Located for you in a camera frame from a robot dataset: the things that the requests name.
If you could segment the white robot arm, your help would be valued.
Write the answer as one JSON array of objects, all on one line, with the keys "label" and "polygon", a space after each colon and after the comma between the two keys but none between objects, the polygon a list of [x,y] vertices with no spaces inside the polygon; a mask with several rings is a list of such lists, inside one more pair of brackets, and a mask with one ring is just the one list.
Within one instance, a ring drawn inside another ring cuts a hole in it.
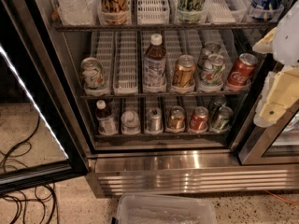
[{"label": "white robot arm", "polygon": [[276,124],[299,99],[299,1],[252,49],[272,53],[283,65],[281,71],[268,73],[255,109],[254,124],[266,128]]}]

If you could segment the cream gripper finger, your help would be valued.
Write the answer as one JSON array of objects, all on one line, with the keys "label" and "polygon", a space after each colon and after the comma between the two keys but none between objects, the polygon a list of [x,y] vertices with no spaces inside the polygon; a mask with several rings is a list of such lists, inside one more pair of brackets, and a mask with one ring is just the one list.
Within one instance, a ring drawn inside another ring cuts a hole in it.
[{"label": "cream gripper finger", "polygon": [[254,124],[262,128],[276,124],[298,99],[298,67],[285,66],[277,73],[269,72],[255,109]]},{"label": "cream gripper finger", "polygon": [[277,28],[273,28],[271,31],[269,31],[262,39],[253,45],[252,50],[261,54],[272,53],[272,43],[276,30]]}]

